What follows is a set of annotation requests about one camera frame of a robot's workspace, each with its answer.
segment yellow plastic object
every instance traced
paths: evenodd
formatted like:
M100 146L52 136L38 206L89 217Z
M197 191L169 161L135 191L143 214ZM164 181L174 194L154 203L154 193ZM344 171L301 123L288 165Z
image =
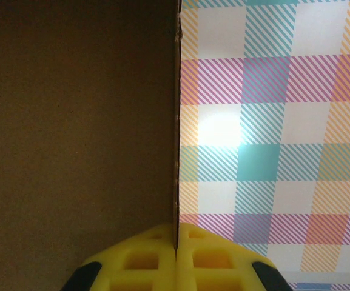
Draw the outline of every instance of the yellow plastic object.
M177 290L265 291L252 263L274 267L267 258L191 224L181 224Z
M158 226L90 257L62 291L291 290L272 262L234 242L180 224L175 253L172 235Z

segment teal square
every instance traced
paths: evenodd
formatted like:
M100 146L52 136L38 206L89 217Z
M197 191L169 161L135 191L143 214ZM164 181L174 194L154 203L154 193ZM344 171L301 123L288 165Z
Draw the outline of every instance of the teal square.
M240 145L237 181L276 181L279 154L279 144Z

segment plaid patterned paper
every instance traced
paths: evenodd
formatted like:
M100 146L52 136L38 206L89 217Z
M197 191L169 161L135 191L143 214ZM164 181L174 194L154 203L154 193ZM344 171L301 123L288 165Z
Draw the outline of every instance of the plaid patterned paper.
M181 23L181 221L350 290L350 1L183 0Z

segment yellow foam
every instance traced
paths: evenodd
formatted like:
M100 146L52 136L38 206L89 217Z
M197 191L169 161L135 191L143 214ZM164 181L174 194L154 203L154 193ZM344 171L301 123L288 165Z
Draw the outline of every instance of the yellow foam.
M154 227L87 259L102 267L90 291L265 291L252 262L267 258L191 224Z

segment cardboard edge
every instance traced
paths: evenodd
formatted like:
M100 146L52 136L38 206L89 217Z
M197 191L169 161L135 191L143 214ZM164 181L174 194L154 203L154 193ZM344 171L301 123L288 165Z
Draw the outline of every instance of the cardboard edge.
M180 67L181 67L181 0L176 0L175 17L175 147L174 147L174 185L173 185L173 246L177 251L179 245L180 205L179 205L179 166L180 166Z

